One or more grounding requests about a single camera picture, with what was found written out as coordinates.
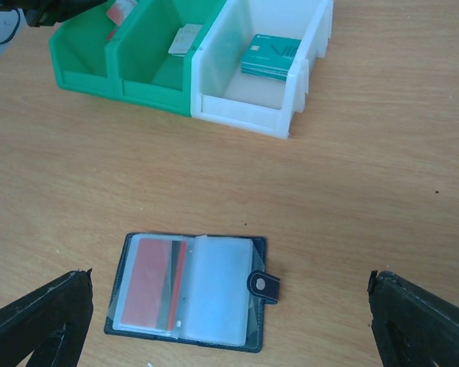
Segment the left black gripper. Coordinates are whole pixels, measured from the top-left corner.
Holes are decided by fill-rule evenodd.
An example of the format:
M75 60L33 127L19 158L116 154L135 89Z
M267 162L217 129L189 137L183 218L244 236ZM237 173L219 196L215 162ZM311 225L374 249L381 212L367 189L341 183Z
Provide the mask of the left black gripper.
M30 27L51 27L104 3L104 0L31 1L22 10Z

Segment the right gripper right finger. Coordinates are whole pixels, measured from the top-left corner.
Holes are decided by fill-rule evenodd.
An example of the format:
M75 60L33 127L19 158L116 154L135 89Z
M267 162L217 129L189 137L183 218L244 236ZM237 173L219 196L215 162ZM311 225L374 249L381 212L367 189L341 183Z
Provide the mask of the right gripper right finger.
M459 307L391 271L372 271L367 292L384 366L459 366Z

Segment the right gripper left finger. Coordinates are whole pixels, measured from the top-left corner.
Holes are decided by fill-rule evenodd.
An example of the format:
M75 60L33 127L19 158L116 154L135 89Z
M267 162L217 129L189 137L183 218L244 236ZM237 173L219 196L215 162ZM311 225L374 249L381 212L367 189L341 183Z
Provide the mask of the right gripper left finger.
M0 309L0 366L76 366L93 315L91 270L68 271Z

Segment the red backed card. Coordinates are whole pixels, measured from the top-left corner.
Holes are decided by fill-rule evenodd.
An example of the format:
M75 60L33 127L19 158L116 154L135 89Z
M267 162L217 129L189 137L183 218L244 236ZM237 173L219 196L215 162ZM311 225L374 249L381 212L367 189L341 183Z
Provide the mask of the red backed card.
M119 290L116 329L169 335L175 328L187 243L141 237L134 250Z

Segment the dark blue card holder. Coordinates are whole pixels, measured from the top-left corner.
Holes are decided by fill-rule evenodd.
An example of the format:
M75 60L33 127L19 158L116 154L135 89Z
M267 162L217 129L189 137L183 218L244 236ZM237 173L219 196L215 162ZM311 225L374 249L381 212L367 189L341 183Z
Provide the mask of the dark blue card holder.
M119 290L134 243L141 237L187 243L175 328L171 334L118 330ZM191 235L130 232L112 287L104 331L201 347L258 353L262 350L265 305L278 303L280 280L266 269L267 239L253 235Z

